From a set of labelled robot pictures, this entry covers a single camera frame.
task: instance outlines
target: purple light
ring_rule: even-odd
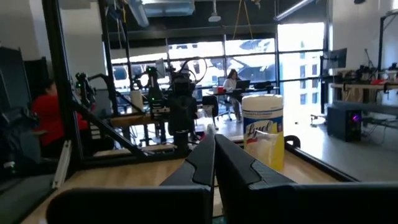
[[[353,121],[354,121],[354,122],[358,122],[358,121],[360,121],[360,120],[361,120],[360,115],[354,115],[354,116],[353,116]]]

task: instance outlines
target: rope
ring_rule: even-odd
[[[236,30],[238,29],[239,16],[240,16],[240,13],[241,13],[241,8],[242,8],[242,1],[243,1],[243,0],[239,0],[238,14],[236,15],[235,29],[234,29],[234,35],[232,36],[232,40],[235,39]],[[244,4],[244,11],[245,11],[245,13],[246,13],[246,19],[248,20],[248,26],[249,26],[250,37],[251,37],[251,39],[253,40],[253,33],[252,33],[252,30],[251,30],[251,25],[250,25],[248,7],[247,7],[247,5],[246,5],[246,2],[243,2],[243,4]]]

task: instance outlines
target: wooden tabletop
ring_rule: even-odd
[[[45,218],[47,205],[54,196],[68,189],[77,187],[137,187],[157,186],[163,182],[181,165],[183,159],[174,161],[151,162],[119,167],[107,167],[92,170],[83,170],[74,174],[67,180],[61,189],[54,192],[43,202],[22,224],[38,224]],[[315,184],[325,182],[337,182],[329,175],[318,170],[314,166],[285,152],[285,169],[283,174],[300,184]],[[215,189],[213,214],[221,215],[221,197],[218,188]]]
[[[132,115],[132,116],[120,116],[117,118],[111,118],[111,124],[115,127],[129,127],[134,125],[153,124],[155,123],[149,114],[145,115]]]

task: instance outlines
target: red shirt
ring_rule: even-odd
[[[39,96],[32,105],[32,112],[36,113],[40,119],[40,126],[37,131],[46,131],[40,137],[43,146],[60,139],[64,136],[63,124],[57,96]],[[87,121],[83,120],[80,114],[77,115],[79,130],[88,129]]]

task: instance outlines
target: glass window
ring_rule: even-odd
[[[319,93],[312,93],[312,103],[318,103],[318,94]]]
[[[306,105],[307,104],[307,94],[300,94],[300,104],[301,105]]]
[[[321,112],[319,88],[301,89],[300,81],[282,82],[280,94],[284,97],[284,125],[286,128],[294,126],[297,122],[309,124],[310,115]]]
[[[146,71],[147,67],[154,67],[154,66],[155,66],[155,63],[134,64],[134,65],[131,65],[131,72],[132,72],[133,76],[134,75],[139,75],[139,74],[144,73],[144,71]],[[165,88],[166,89],[166,88],[169,87],[170,79],[169,79],[168,74],[164,74],[164,75],[165,75],[164,78],[159,78],[157,81],[159,82],[160,88]],[[148,84],[148,80],[149,80],[148,75],[145,74],[145,75],[141,76],[140,81],[141,81],[142,86],[146,86]],[[130,84],[129,84],[129,78],[128,77],[127,77],[126,83],[128,83],[127,86],[128,86],[128,90],[129,90]]]
[[[218,84],[218,77],[224,76],[224,63],[223,59],[214,60],[211,59],[204,60],[192,60],[187,63],[186,71],[190,73],[190,79],[195,81],[203,77],[202,81],[198,83],[198,86],[213,86]],[[185,61],[173,61],[171,66],[175,68],[176,71],[181,69]]]
[[[126,66],[113,67],[113,76],[116,81],[126,79],[127,78]]]
[[[300,58],[300,53],[280,54],[279,70],[280,80],[305,78],[312,72],[313,65],[319,65],[319,56],[322,52],[307,52],[305,59]]]
[[[312,80],[312,88],[318,88],[318,80]]]
[[[312,65],[312,75],[318,75],[318,65]]]
[[[305,65],[300,66],[300,78],[305,78]]]
[[[196,44],[172,44],[169,45],[169,55],[170,59],[222,56],[223,43],[216,41]]]
[[[324,28],[323,22],[278,25],[279,50],[323,49]]]
[[[225,42],[225,53],[226,55],[273,53],[275,52],[274,44],[274,39],[227,40]]]
[[[304,89],[304,88],[305,88],[305,83],[306,83],[306,82],[307,82],[306,80],[300,81],[300,88],[301,88],[301,89]]]
[[[235,69],[242,80],[275,81],[275,55],[229,57],[226,68],[227,74]]]

